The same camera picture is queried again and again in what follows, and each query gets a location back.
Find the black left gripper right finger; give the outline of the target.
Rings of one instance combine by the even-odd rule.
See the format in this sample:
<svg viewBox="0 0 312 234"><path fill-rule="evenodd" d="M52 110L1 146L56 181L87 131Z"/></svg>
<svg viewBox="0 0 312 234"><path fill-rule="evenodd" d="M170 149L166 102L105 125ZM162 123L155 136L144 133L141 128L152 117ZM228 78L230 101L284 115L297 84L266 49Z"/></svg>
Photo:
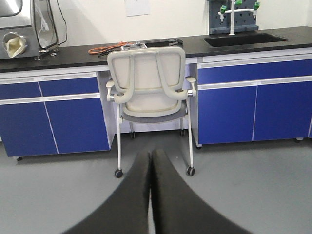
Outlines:
<svg viewBox="0 0 312 234"><path fill-rule="evenodd" d="M157 234L247 234L202 200L179 175L162 149L152 158L152 209Z"/></svg>

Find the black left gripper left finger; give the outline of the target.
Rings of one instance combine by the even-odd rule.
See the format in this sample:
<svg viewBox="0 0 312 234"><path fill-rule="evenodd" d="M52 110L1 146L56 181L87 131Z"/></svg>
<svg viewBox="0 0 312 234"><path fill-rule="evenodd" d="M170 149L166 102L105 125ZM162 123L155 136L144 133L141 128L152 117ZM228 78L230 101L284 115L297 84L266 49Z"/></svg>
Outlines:
<svg viewBox="0 0 312 234"><path fill-rule="evenodd" d="M113 193L66 234L147 234L150 199L150 153L138 153Z"/></svg>

